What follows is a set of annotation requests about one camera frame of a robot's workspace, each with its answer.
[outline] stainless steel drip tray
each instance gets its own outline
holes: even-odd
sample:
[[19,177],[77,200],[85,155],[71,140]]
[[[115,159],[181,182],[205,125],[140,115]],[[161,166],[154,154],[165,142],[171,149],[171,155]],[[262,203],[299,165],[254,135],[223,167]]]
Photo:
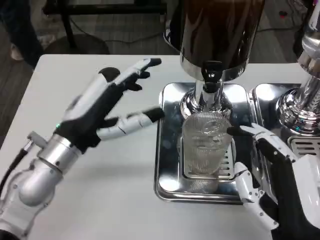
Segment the stainless steel drip tray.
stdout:
[[[189,174],[183,163],[181,133],[184,118],[180,101],[194,83],[171,83],[160,94],[165,118],[158,123],[154,190],[166,201],[241,204],[234,181],[234,163],[238,158],[251,164],[251,137],[234,141],[228,148],[221,170],[216,175]],[[231,123],[251,125],[248,96],[243,87],[225,84],[224,93],[232,103]]]

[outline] brown liquid container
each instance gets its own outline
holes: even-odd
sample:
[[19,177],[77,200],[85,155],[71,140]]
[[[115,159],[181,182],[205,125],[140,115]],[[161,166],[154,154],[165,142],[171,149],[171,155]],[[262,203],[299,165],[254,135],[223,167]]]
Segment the brown liquid container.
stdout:
[[181,53],[201,68],[205,61],[223,70],[245,63],[250,55],[265,0],[184,0]]

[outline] clear plastic cup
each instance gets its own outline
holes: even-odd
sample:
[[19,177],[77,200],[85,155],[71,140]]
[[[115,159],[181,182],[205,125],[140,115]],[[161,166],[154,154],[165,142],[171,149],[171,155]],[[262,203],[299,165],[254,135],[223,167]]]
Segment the clear plastic cup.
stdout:
[[198,112],[182,126],[184,164],[195,175],[212,175],[219,170],[231,143],[230,122],[217,112]]

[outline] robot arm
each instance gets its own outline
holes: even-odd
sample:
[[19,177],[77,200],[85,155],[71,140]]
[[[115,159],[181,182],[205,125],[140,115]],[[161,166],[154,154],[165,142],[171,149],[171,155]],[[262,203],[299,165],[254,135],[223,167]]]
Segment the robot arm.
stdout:
[[0,240],[28,237],[35,217],[53,199],[56,185],[88,148],[96,147],[101,140],[135,132],[164,117],[162,109],[156,107],[127,117],[105,119],[125,91],[142,90],[136,81],[148,78],[150,74],[145,70],[159,64],[159,58],[144,59],[122,74],[116,68],[104,68],[67,108],[48,142],[34,132],[30,134],[28,144],[20,151],[8,173],[32,146],[37,145],[41,150],[29,169],[14,175],[7,184],[6,194],[0,201]]
[[244,206],[272,233],[274,240],[320,238],[319,159],[298,158],[273,132],[255,123],[230,128],[231,135],[251,135],[258,149],[271,162],[277,202],[262,189],[253,188],[252,175],[241,162],[235,164],[236,186]]

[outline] gray carpet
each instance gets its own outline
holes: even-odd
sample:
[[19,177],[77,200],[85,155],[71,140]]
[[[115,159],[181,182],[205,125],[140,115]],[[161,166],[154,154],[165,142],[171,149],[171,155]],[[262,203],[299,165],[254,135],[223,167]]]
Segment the gray carpet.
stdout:
[[[169,2],[169,13],[173,12],[173,1]],[[73,0],[77,4],[130,3],[130,0]],[[65,35],[59,16],[46,17],[41,13],[45,0],[30,0],[31,16],[38,35],[54,34],[58,38]],[[266,0],[259,29],[288,28],[292,26],[290,17],[279,17],[279,11],[291,10],[286,0]],[[157,14],[132,15],[83,15],[72,19],[86,32],[106,40],[112,54],[128,55],[172,55],[176,52],[163,40],[161,23]],[[296,23],[300,17],[294,14]],[[256,35],[251,51],[251,63],[293,63],[296,57],[292,51],[294,31],[265,31]],[[21,98],[32,75],[31,68],[10,58],[10,41],[0,25],[0,146],[19,107]]]

